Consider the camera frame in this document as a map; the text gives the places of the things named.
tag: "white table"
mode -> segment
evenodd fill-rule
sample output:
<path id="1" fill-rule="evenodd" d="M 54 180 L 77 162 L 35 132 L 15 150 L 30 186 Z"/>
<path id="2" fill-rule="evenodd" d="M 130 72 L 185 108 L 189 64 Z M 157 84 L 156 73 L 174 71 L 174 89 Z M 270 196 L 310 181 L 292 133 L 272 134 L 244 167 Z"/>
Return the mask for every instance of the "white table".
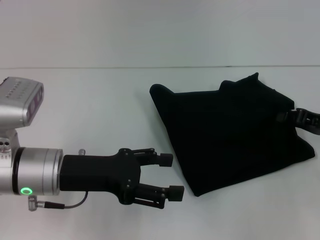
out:
<path id="1" fill-rule="evenodd" d="M 223 80 L 255 72 L 297 107 L 320 112 L 320 69 L 263 67 L 212 69 L 15 69 L 7 76 L 44 83 L 43 104 L 29 127 L 18 130 L 26 147 L 62 148 L 77 154 L 113 155 L 118 149 L 155 148 L 173 153 L 149 95 L 152 84 L 175 92 L 216 90 Z M 320 153 L 320 136 L 298 131 Z M 318 240 L 318 157 L 284 170 L 193 196 L 177 160 L 172 168 L 142 167 L 141 182 L 184 185 L 183 202 L 159 210 L 124 206 L 111 193 L 90 192 L 80 207 L 29 212 L 26 196 L 0 197 L 1 240 Z M 41 200 L 75 204 L 83 192 L 61 192 Z"/>

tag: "black cable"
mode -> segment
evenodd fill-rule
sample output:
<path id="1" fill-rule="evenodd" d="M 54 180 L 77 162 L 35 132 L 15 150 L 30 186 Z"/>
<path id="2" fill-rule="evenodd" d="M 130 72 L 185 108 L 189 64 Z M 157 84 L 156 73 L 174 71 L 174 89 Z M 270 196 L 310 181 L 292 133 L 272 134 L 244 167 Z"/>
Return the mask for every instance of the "black cable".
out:
<path id="1" fill-rule="evenodd" d="M 74 209 L 76 207 L 79 207 L 81 204 L 83 204 L 88 197 L 88 191 L 85 192 L 84 198 L 81 200 L 81 202 L 71 205 L 71 206 L 66 206 L 62 203 L 56 203 L 56 202 L 50 202 L 50 201 L 45 201 L 44 202 L 44 208 L 46 209 Z"/>
<path id="2" fill-rule="evenodd" d="M 64 209 L 74 209 L 76 207 L 79 207 L 81 204 L 83 204 L 86 201 L 87 197 L 88 197 L 88 191 L 85 192 L 84 198 L 81 200 L 81 202 L 71 206 L 64 206 Z"/>

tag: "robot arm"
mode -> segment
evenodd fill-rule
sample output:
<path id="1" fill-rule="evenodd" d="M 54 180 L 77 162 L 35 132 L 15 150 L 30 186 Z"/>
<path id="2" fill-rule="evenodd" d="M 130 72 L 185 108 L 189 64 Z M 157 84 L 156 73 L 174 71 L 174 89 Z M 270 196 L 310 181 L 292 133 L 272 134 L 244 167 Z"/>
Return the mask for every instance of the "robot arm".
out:
<path id="1" fill-rule="evenodd" d="M 62 149 L 20 147 L 15 128 L 29 126 L 44 98 L 42 83 L 8 77 L 0 85 L 0 194 L 29 195 L 29 209 L 66 209 L 60 203 L 37 201 L 61 191 L 110 192 L 124 205 L 163 209 L 165 200 L 182 201 L 183 186 L 169 188 L 140 183 L 141 166 L 171 167 L 172 154 L 153 148 L 122 148 L 113 156 L 63 155 Z"/>

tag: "white background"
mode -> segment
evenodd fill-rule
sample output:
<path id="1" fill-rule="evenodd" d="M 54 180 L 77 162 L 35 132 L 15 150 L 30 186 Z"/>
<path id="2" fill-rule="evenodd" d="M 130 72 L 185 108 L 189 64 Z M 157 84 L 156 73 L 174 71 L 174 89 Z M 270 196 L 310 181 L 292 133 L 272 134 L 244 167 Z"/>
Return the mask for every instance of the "white background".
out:
<path id="1" fill-rule="evenodd" d="M 0 66 L 320 65 L 318 0 L 2 0 Z"/>
<path id="2" fill-rule="evenodd" d="M 149 95 L 152 84 L 216 90 L 223 80 L 255 72 L 297 107 L 320 113 L 320 67 L 144 68 L 319 65 L 318 7 L 312 0 L 2 0 L 0 79 L 30 78 L 45 88 L 32 125 L 18 129 L 20 144 L 65 154 L 84 148 L 113 155 L 123 147 L 173 153 Z M 121 67 L 140 69 L 90 69 Z M 319 136 L 298 134 L 320 152 Z M 159 210 L 90 192 L 75 209 L 29 212 L 27 197 L 2 195 L 0 239 L 320 238 L 318 154 L 201 197 L 193 196 L 176 159 L 172 168 L 143 167 L 141 182 L 184 185 L 183 202 Z M 39 199 L 70 205 L 83 195 Z"/>

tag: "black fabric bag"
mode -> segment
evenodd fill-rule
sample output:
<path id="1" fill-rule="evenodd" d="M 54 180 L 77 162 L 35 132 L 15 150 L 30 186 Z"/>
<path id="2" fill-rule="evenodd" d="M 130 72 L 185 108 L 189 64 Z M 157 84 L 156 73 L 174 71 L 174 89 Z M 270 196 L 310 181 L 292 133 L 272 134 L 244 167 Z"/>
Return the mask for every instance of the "black fabric bag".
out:
<path id="1" fill-rule="evenodd" d="M 315 156 L 291 118 L 295 103 L 258 80 L 258 73 L 217 91 L 150 94 L 183 175 L 195 196 L 283 169 Z"/>

